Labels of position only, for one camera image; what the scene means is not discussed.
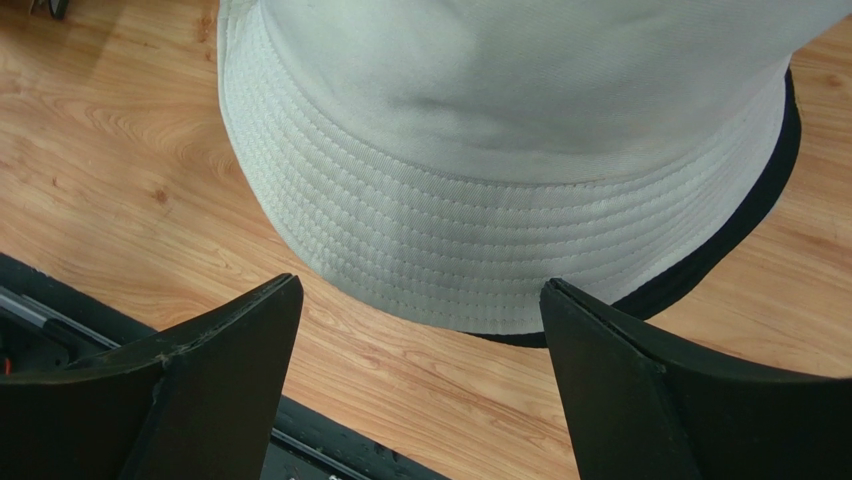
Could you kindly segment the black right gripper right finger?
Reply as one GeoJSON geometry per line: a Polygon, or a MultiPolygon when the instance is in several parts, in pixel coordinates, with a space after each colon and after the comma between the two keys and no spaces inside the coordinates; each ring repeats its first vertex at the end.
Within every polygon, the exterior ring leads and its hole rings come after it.
{"type": "Polygon", "coordinates": [[[560,279],[540,311],[584,479],[847,479],[851,382],[730,356],[560,279]]]}

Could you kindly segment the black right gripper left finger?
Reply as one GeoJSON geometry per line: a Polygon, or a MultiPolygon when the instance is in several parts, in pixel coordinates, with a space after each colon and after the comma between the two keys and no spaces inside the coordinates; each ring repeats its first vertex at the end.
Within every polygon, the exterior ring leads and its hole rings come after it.
{"type": "Polygon", "coordinates": [[[5,479],[256,479],[303,304],[281,275],[61,370],[1,381],[5,479]]]}

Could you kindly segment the black bucket hat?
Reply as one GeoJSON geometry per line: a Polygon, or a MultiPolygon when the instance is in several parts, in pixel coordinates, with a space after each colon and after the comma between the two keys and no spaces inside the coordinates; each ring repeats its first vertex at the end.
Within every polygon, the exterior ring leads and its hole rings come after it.
{"type": "Polygon", "coordinates": [[[564,279],[649,319],[690,293],[776,206],[796,164],[800,111],[790,72],[696,153],[622,182],[486,187],[478,255],[447,304],[455,328],[541,348],[538,296],[564,279]]]}

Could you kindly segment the beige bucket hat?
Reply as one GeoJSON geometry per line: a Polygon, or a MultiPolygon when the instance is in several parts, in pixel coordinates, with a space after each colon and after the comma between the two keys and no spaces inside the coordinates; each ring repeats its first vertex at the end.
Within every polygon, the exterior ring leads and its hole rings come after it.
{"type": "Polygon", "coordinates": [[[486,187],[622,182],[689,154],[847,1],[223,1],[219,104],[293,254],[390,315],[446,313],[486,187]]]}

